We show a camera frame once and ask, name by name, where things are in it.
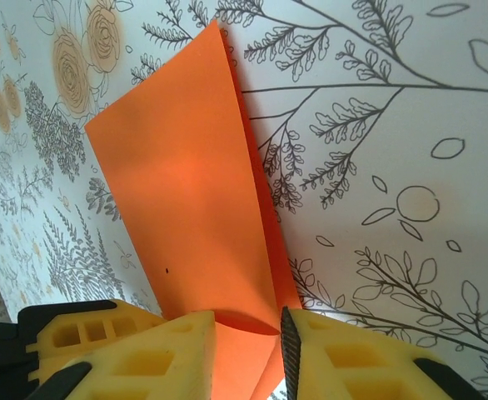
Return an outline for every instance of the fern drawing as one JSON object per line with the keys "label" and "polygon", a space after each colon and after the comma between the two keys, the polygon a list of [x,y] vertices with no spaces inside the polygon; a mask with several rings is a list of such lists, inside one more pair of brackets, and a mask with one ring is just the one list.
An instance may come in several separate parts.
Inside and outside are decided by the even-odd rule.
{"label": "fern drawing", "polygon": [[[331,12],[324,12],[306,1],[293,2],[303,12],[314,14],[326,23],[311,25],[293,22],[293,18],[286,20],[279,14],[270,15],[265,11],[262,0],[219,0],[217,5],[217,16],[227,24],[239,24],[245,28],[257,20],[270,23],[271,28],[264,32],[261,40],[248,43],[243,57],[249,63],[273,63],[282,73],[290,73],[294,82],[291,86],[258,88],[244,93],[272,92],[280,96],[287,90],[308,93],[292,109],[252,118],[280,118],[277,128],[259,145],[263,151],[263,165],[271,181],[273,200],[279,208],[295,213],[303,205],[301,192],[307,189],[321,191],[318,198],[324,209],[333,205],[335,200],[344,198],[350,187],[348,178],[356,174],[356,150],[369,137],[381,115],[404,91],[488,93],[484,88],[439,82],[416,71],[416,66],[403,60],[401,45],[416,20],[401,4],[390,5],[386,0],[352,1],[351,8],[359,22],[358,27],[352,27]],[[450,12],[444,14],[456,12],[454,5]],[[338,30],[348,33],[351,38],[343,43],[333,42],[334,32]],[[336,56],[328,57],[333,48]],[[488,69],[476,60],[476,55],[472,57],[476,65],[481,65],[480,69],[488,73]],[[298,85],[300,78],[318,63],[341,63],[343,69],[353,73],[353,83]],[[416,83],[397,83],[395,71],[409,73]],[[363,97],[352,97],[348,102],[332,98],[331,112],[315,112],[316,120],[309,124],[308,130],[295,132],[292,126],[299,120],[302,107],[317,93],[331,88],[380,88],[383,93],[390,94],[382,105],[372,104]],[[331,149],[328,159],[320,161],[309,157],[306,163],[306,148],[296,144],[295,138],[309,134]],[[304,163],[313,172],[303,174],[301,165]]]}
{"label": "fern drawing", "polygon": [[117,296],[125,300],[123,282],[116,278],[100,231],[97,230],[97,238],[93,239],[83,215],[76,209],[82,232],[57,208],[63,227],[44,213],[44,245],[52,286],[71,302]]}

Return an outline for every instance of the botanical illustration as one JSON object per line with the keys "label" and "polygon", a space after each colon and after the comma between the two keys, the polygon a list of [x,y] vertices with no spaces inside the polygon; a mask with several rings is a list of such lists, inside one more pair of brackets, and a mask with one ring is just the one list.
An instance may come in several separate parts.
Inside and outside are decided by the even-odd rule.
{"label": "botanical illustration", "polygon": [[106,184],[99,177],[91,177],[88,183],[88,192],[85,197],[88,203],[88,209],[96,210],[96,214],[105,210],[105,215],[111,217],[113,221],[122,219],[117,205],[114,202],[114,197],[111,192],[107,190]]}
{"label": "botanical illustration", "polygon": [[44,246],[52,286],[72,302],[102,298],[125,300],[122,281],[116,278],[112,269],[99,229],[93,236],[78,207],[76,211],[82,232],[59,209],[56,208],[55,213],[62,226],[51,219],[55,216],[44,213]]}
{"label": "botanical illustration", "polygon": [[44,102],[41,89],[33,81],[24,89],[27,125],[39,157],[53,173],[57,162],[61,173],[73,182],[79,175],[79,165],[85,162],[82,133],[76,122],[69,122],[57,107]]}
{"label": "botanical illustration", "polygon": [[[388,193],[388,187],[380,177],[374,175],[372,182],[378,190]],[[413,238],[423,242],[420,231],[415,223],[428,223],[436,218],[441,210],[441,204],[435,193],[425,186],[412,185],[398,192],[394,207],[383,207],[372,212],[362,221],[362,226],[378,223],[389,216],[399,217],[397,220],[401,228]]]}
{"label": "botanical illustration", "polygon": [[[461,297],[463,305],[449,309],[442,293],[434,289],[440,267],[436,259],[413,260],[408,252],[388,254],[368,247],[355,253],[359,257],[356,274],[364,284],[353,293],[336,296],[316,277],[312,259],[291,260],[303,306],[424,348],[449,343],[456,352],[473,352],[485,370],[471,381],[488,398],[488,303],[476,283],[467,279],[454,282],[449,290]],[[412,322],[373,312],[374,301],[390,304],[395,313],[403,308],[412,315]]]}
{"label": "botanical illustration", "polygon": [[53,38],[52,67],[59,108],[83,125],[103,109],[109,73],[124,44],[119,13],[133,8],[132,0],[42,0],[33,14],[38,28]]}
{"label": "botanical illustration", "polygon": [[[402,60],[401,44],[411,26],[416,23],[402,5],[393,7],[385,0],[355,0],[352,8],[359,18],[360,27],[351,27],[307,2],[295,3],[301,6],[302,11],[315,13],[317,17],[327,20],[327,23],[322,26],[300,25],[270,16],[263,11],[262,0],[220,0],[217,7],[217,16],[228,24],[248,27],[257,19],[271,22],[271,30],[264,33],[261,41],[247,45],[244,58],[251,63],[274,63],[281,72],[290,73],[294,83],[320,62],[341,63],[345,70],[354,72],[353,83],[305,87],[295,84],[290,87],[265,87],[245,92],[274,92],[286,96],[286,90],[311,89],[308,95],[301,96],[297,107],[286,110],[283,114],[261,117],[284,117],[271,136],[260,144],[260,148],[264,148],[265,170],[273,186],[273,200],[279,208],[295,213],[302,206],[301,191],[308,188],[321,191],[319,198],[324,209],[334,204],[335,200],[344,198],[350,187],[349,177],[356,173],[356,150],[377,125],[381,115],[403,91],[488,93],[488,89],[455,87],[446,82],[438,82],[417,72],[416,66],[407,65]],[[464,5],[453,6],[434,8],[427,16],[451,17],[468,9]],[[348,31],[352,36],[343,45],[332,41],[339,29]],[[474,41],[471,48],[476,65],[488,73],[488,53],[485,54],[488,52],[487,42]],[[330,50],[336,52],[335,60],[326,58]],[[416,83],[396,82],[396,69],[409,72]],[[309,132],[295,132],[291,129],[291,123],[298,118],[301,107],[319,91],[328,88],[382,88],[392,91],[383,105],[369,103],[364,98],[353,97],[348,102],[336,102],[332,99],[331,112],[317,112],[316,121],[309,125]],[[306,147],[298,140],[301,135],[308,136],[309,133],[329,146],[331,153],[329,159],[318,164],[319,160],[309,158],[309,163],[317,165],[312,168],[314,172],[304,176],[301,165],[305,162]],[[336,150],[340,143],[347,144],[348,149],[342,147],[341,151]]]}

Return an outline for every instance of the floral wallpaper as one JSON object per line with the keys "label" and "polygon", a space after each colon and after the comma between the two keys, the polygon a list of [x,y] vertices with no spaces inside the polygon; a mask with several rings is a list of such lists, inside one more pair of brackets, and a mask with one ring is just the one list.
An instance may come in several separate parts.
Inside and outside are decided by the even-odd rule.
{"label": "floral wallpaper", "polygon": [[488,398],[488,2],[279,5],[0,0],[10,317],[158,312],[83,126],[217,18],[304,307],[431,348]]}

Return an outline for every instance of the branch drawing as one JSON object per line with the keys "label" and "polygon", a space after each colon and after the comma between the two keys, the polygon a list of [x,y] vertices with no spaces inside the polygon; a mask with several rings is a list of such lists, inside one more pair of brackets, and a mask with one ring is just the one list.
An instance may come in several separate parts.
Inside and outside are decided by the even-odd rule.
{"label": "branch drawing", "polygon": [[[412,66],[407,65],[402,60],[400,45],[406,39],[412,24],[415,23],[414,17],[408,15],[402,5],[390,6],[384,0],[353,1],[352,8],[356,11],[361,23],[361,28],[355,29],[338,20],[330,13],[323,12],[303,0],[292,1],[297,3],[298,7],[305,8],[307,12],[315,13],[315,15],[325,18],[328,23],[320,26],[301,25],[278,16],[273,17],[264,11],[262,0],[219,0],[217,16],[225,23],[241,24],[244,28],[254,23],[257,19],[271,22],[273,27],[265,31],[261,40],[254,40],[249,43],[243,56],[251,63],[271,62],[281,70],[290,69],[294,82],[297,82],[304,73],[311,71],[318,61],[331,62],[330,58],[326,56],[329,47],[334,46],[329,35],[333,28],[342,29],[350,34],[351,38],[345,40],[342,50],[336,53],[336,60],[332,60],[332,62],[341,62],[346,70],[353,70],[359,82],[266,87],[246,90],[244,93],[273,92],[281,94],[286,90],[310,90],[312,97],[323,88],[395,88],[396,92],[392,94],[388,103],[381,108],[370,105],[363,98],[356,98],[355,101],[368,106],[367,109],[356,112],[356,107],[350,103],[353,99],[352,97],[348,103],[334,102],[333,114],[331,115],[317,113],[318,124],[312,124],[309,127],[312,133],[315,133],[319,138],[323,138],[325,144],[332,147],[336,147],[339,143],[347,140],[353,141],[353,148],[347,152],[333,149],[330,152],[330,159],[323,162],[318,161],[317,165],[313,166],[315,172],[303,177],[300,182],[295,182],[296,179],[292,179],[293,174],[288,174],[288,182],[294,187],[289,187],[287,180],[283,179],[286,175],[285,173],[278,172],[283,168],[289,167],[283,161],[280,148],[286,142],[286,133],[291,131],[289,122],[294,122],[298,119],[301,105],[309,101],[311,97],[305,96],[299,106],[283,113],[252,118],[285,117],[278,128],[274,129],[273,134],[260,146],[260,148],[266,146],[264,166],[266,173],[271,178],[272,186],[276,189],[282,188],[281,191],[278,190],[277,192],[272,190],[273,200],[277,206],[283,204],[283,207],[294,213],[302,205],[302,196],[298,187],[301,190],[316,188],[318,184],[324,185],[326,180],[330,181],[329,187],[319,196],[322,207],[326,209],[334,203],[335,198],[343,198],[347,191],[346,189],[349,187],[346,176],[349,168],[346,168],[346,165],[355,166],[356,150],[366,140],[368,134],[378,122],[379,117],[402,91],[448,90],[488,93],[488,89],[485,88],[458,87],[449,83],[439,82],[421,72],[417,72]],[[447,8],[431,10],[431,13],[451,14],[464,11],[459,9],[463,7],[458,7],[457,4],[449,4],[448,6]],[[478,44],[478,42],[474,42],[474,47],[479,47],[477,46]],[[483,65],[483,68],[488,71],[488,65]],[[393,69],[398,71],[403,69],[413,77],[423,81],[423,83],[395,83]],[[283,138],[276,140],[276,135],[283,136]],[[448,149],[444,148],[438,149],[438,151],[440,150],[446,153],[449,152]],[[303,164],[304,154],[300,154],[300,156],[301,164]],[[279,177],[272,177],[276,172],[278,172]],[[281,196],[284,196],[283,202],[280,201]],[[420,236],[416,234],[415,229],[412,229],[409,222],[404,221],[400,222],[400,224],[411,236]]]}
{"label": "branch drawing", "polygon": [[[438,265],[434,258],[416,264],[408,252],[401,257],[371,252],[368,247],[355,251],[357,275],[366,280],[357,287],[347,304],[344,294],[333,297],[316,278],[312,259],[291,260],[296,287],[304,308],[322,315],[348,318],[349,323],[369,328],[418,346],[430,348],[440,341],[478,352],[486,365],[484,374],[472,382],[488,386],[488,303],[483,301],[476,285],[464,280],[460,285],[462,307],[449,309],[432,285],[438,279]],[[406,308],[416,323],[400,322],[373,313],[368,307],[379,298],[389,299],[395,308]]]}
{"label": "branch drawing", "polygon": [[32,129],[32,138],[39,157],[53,173],[54,160],[61,173],[74,182],[79,175],[79,164],[85,163],[85,148],[80,127],[69,123],[57,108],[57,102],[50,109],[44,102],[44,95],[37,84],[31,81],[24,89],[26,96],[27,125]]}
{"label": "branch drawing", "polygon": [[55,208],[63,228],[44,213],[48,270],[52,286],[57,288],[69,301],[115,298],[125,300],[122,284],[116,278],[102,235],[97,230],[96,242],[78,207],[77,215],[82,226],[78,234],[74,224]]}
{"label": "branch drawing", "polygon": [[118,207],[114,202],[114,197],[107,190],[105,182],[99,177],[91,177],[85,199],[87,200],[89,210],[96,208],[96,214],[99,214],[105,209],[105,215],[110,216],[113,221],[122,219]]}

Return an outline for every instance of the orange sheet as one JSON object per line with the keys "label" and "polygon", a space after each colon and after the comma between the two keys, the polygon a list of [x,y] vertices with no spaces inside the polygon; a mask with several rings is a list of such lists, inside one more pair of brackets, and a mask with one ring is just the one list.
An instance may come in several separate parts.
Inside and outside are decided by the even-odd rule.
{"label": "orange sheet", "polygon": [[214,22],[86,130],[164,317],[215,311],[212,399],[262,400],[300,305],[234,77]]}

